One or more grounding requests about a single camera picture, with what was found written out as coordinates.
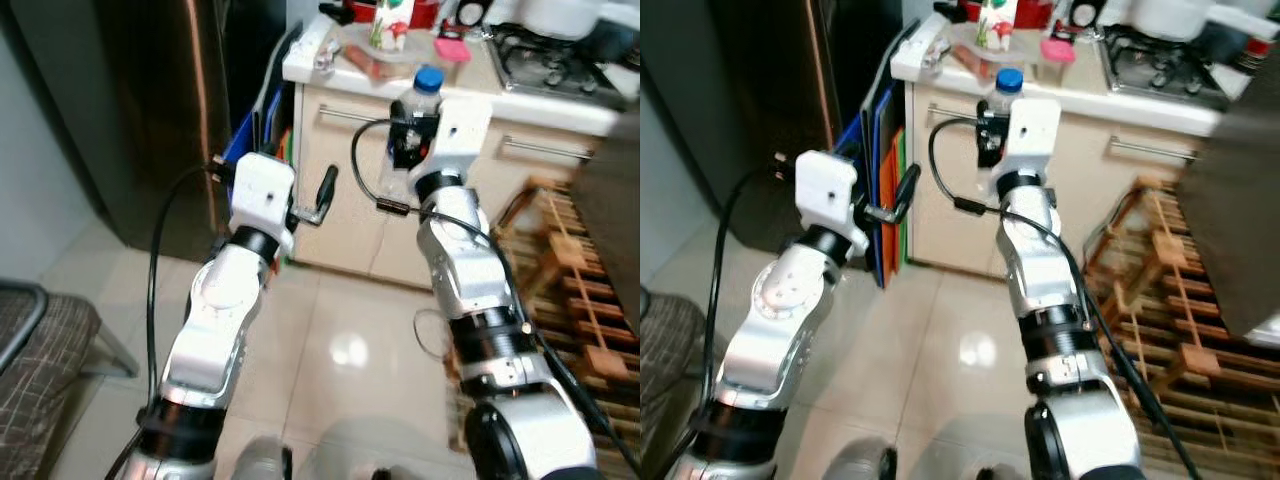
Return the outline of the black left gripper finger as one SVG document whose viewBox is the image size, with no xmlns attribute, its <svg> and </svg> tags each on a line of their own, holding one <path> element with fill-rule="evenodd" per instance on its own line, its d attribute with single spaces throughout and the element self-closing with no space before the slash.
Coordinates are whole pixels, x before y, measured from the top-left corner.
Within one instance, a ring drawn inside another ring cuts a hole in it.
<svg viewBox="0 0 1280 480">
<path fill-rule="evenodd" d="M 330 211 L 332 202 L 334 200 L 337 191 L 338 173 L 339 169 L 337 165 L 329 165 L 325 170 L 325 175 L 321 180 L 321 184 L 317 188 L 315 198 L 315 210 L 312 211 L 314 227 L 320 227 Z"/>
<path fill-rule="evenodd" d="M 918 164 L 911 164 L 902 174 L 902 178 L 899 182 L 897 189 L 895 192 L 893 223 L 901 223 L 906 216 L 906 212 L 910 209 L 914 200 L 916 183 L 919 180 L 920 173 L 922 173 L 920 166 Z"/>
</svg>

